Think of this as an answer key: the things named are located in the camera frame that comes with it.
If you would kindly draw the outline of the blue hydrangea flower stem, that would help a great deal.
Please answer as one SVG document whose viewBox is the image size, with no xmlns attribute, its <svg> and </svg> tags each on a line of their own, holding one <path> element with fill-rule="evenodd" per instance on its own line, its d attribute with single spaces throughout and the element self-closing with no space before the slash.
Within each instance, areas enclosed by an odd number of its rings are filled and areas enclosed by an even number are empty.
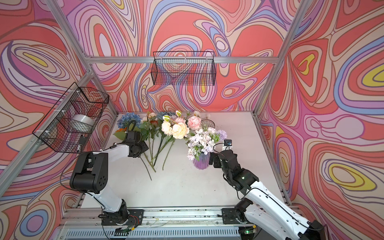
<svg viewBox="0 0 384 240">
<path fill-rule="evenodd" d="M 117 125 L 119 129 L 126 129 L 131 121 L 135 121 L 136 126 L 139 126 L 141 120 L 140 116 L 135 113 L 126 113 L 117 121 Z"/>
</svg>

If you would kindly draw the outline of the pastel mixed flower bouquet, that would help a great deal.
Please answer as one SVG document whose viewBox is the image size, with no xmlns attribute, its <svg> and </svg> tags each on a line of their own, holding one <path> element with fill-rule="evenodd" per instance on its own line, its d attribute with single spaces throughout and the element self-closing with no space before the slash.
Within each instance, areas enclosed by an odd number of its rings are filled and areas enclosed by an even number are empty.
<svg viewBox="0 0 384 240">
<path fill-rule="evenodd" d="M 201 155 L 208 155 L 214 151 L 214 146 L 226 140 L 227 132 L 211 127 L 195 130 L 187 137 L 188 159 L 198 160 Z"/>
</svg>

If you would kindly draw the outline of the cream peach rose bunch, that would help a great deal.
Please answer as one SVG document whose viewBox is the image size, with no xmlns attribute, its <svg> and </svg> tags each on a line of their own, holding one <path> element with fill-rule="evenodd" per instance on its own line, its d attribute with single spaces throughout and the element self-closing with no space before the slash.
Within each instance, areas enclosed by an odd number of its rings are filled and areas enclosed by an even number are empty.
<svg viewBox="0 0 384 240">
<path fill-rule="evenodd" d="M 184 139 L 190 133 L 190 129 L 184 123 L 176 123 L 176 117 L 177 116 L 164 116 L 161 131 L 163 134 L 173 137 L 174 139 Z"/>
</svg>

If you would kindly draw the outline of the pink peony flower stem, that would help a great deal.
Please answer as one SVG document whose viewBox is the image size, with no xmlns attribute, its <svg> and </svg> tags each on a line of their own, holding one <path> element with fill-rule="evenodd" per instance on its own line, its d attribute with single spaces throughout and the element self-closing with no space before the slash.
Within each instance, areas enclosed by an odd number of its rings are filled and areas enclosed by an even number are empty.
<svg viewBox="0 0 384 240">
<path fill-rule="evenodd" d="M 202 118 L 200 112 L 194 111 L 193 114 L 187 113 L 185 118 L 182 116 L 181 111 L 176 111 L 175 113 L 177 116 L 175 118 L 176 123 L 184 123 L 190 130 L 193 131 L 202 127 Z"/>
</svg>

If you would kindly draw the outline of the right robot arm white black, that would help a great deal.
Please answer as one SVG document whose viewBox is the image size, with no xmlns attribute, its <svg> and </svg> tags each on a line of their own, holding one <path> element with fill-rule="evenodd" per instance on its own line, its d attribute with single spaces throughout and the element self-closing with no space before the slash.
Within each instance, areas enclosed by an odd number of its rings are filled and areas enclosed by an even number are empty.
<svg viewBox="0 0 384 240">
<path fill-rule="evenodd" d="M 234 219 L 254 224 L 277 240 L 325 240 L 325 227 L 309 221 L 279 200 L 251 171 L 242 168 L 232 150 L 214 153 L 212 165 L 224 180 L 244 196 L 234 207 Z"/>
</svg>

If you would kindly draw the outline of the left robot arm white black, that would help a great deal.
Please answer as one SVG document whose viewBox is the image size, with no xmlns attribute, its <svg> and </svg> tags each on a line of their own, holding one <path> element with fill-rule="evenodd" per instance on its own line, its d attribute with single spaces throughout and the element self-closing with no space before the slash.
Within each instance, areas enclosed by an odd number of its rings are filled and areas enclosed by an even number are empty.
<svg viewBox="0 0 384 240">
<path fill-rule="evenodd" d="M 101 207 L 102 225 L 129 224 L 130 212 L 126 201 L 108 186 L 109 164 L 130 157 L 138 158 L 149 149 L 138 131 L 127 131 L 121 143 L 106 150 L 85 152 L 79 156 L 70 178 L 70 188 L 89 194 Z"/>
</svg>

